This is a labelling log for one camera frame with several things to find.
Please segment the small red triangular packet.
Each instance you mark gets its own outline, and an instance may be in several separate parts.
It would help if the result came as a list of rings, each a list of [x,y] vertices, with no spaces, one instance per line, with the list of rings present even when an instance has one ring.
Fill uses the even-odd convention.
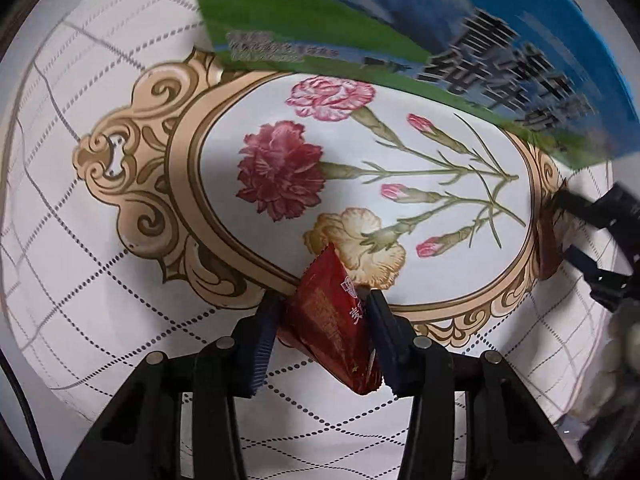
[[[332,244],[305,271],[282,314],[278,336],[360,396],[382,385],[363,306]]]

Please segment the blue printed cardboard box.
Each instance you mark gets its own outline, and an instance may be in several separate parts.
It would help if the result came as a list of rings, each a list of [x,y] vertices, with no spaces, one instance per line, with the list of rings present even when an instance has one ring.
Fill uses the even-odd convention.
[[[232,67],[424,96],[573,168],[638,151],[638,106],[573,0],[196,1]]]

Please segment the white floral quilted blanket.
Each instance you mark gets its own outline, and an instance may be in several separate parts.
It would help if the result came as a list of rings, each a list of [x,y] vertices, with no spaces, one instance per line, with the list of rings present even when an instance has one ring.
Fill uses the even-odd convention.
[[[582,168],[424,96],[235,68],[196,0],[85,0],[18,90],[2,312],[91,429],[67,479],[581,479],[558,426],[608,315],[560,248],[608,234],[551,199]],[[215,342],[286,304],[332,244],[433,341],[417,394],[354,393],[277,333],[254,396]]]

